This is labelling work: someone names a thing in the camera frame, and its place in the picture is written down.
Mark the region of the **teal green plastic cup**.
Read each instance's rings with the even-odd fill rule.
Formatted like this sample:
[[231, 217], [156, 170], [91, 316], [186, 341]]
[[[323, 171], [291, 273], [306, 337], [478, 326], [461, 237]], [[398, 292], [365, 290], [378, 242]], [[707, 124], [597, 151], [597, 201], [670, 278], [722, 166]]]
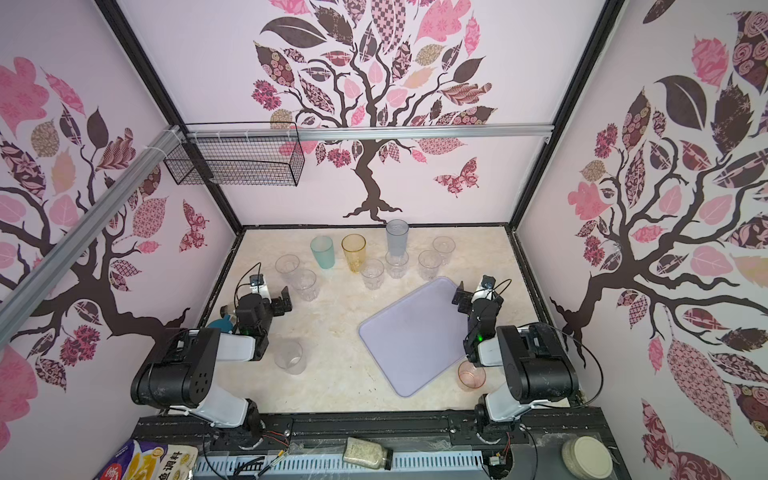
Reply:
[[329, 236], [316, 236], [310, 242], [310, 249], [318, 264], [323, 270], [335, 266], [335, 250], [333, 239]]

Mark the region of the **blue grey tall cup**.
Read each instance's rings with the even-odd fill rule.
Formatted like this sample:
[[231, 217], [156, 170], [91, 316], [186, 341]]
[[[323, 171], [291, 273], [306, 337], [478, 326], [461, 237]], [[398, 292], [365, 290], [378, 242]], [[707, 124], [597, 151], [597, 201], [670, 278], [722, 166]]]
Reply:
[[386, 224], [387, 250], [393, 257], [407, 252], [409, 225], [402, 219], [393, 219]]

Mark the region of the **yellow transparent plastic cup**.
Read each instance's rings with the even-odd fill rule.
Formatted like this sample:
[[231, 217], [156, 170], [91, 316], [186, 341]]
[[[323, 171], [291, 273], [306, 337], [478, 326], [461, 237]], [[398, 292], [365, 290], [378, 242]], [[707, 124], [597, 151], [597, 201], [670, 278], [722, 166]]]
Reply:
[[366, 261], [367, 241], [361, 234], [348, 234], [341, 241], [347, 265], [353, 273], [359, 273]]

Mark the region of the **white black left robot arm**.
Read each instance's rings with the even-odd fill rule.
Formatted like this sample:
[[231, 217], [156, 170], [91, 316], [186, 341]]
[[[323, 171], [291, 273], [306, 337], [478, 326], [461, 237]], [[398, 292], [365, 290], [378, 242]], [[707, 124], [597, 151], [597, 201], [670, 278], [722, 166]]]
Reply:
[[288, 287], [274, 298], [260, 292], [237, 301], [232, 333], [219, 328], [173, 329], [147, 355], [130, 387], [137, 405], [176, 411], [211, 427], [242, 432], [258, 444], [266, 435], [256, 402], [238, 397], [214, 382], [220, 363], [262, 360], [273, 320], [293, 309]]

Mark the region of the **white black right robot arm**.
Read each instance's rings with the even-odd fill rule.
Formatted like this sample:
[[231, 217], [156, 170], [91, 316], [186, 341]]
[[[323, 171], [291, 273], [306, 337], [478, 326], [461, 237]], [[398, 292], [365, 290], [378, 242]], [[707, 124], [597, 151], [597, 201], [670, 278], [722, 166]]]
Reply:
[[575, 368], [552, 326], [497, 324], [503, 298], [493, 277], [483, 277], [473, 291], [459, 285], [452, 304], [467, 317], [462, 341], [466, 360], [477, 368], [500, 367], [504, 373], [504, 383], [482, 395], [475, 406], [475, 432], [481, 442], [495, 443], [483, 437], [487, 426], [514, 424], [528, 412], [555, 407], [578, 392]]

